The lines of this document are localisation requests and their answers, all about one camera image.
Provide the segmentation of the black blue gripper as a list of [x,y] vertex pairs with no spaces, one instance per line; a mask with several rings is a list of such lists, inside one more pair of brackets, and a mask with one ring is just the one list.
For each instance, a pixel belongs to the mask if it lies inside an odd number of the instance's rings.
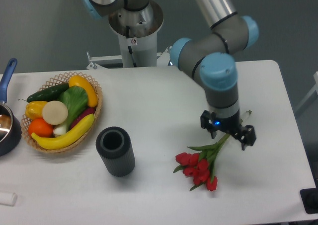
[[215,112],[204,110],[200,116],[200,124],[202,129],[206,129],[211,138],[214,139],[217,131],[229,133],[233,138],[241,143],[241,149],[245,150],[248,146],[253,146],[256,141],[256,133],[252,125],[240,125],[239,112],[228,117],[217,117]]

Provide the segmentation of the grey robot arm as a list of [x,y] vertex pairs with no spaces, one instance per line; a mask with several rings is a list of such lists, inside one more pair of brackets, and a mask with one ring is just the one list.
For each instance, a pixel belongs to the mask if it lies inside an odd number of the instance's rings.
[[[94,18],[107,16],[117,34],[125,68],[157,65],[157,33],[163,12],[152,0],[82,0]],[[242,148],[256,140],[254,127],[239,120],[238,72],[233,54],[253,45],[259,37],[257,23],[240,16],[231,0],[196,0],[211,33],[194,41],[177,40],[169,52],[170,63],[200,85],[209,109],[201,127],[214,137],[217,131],[240,141]]]

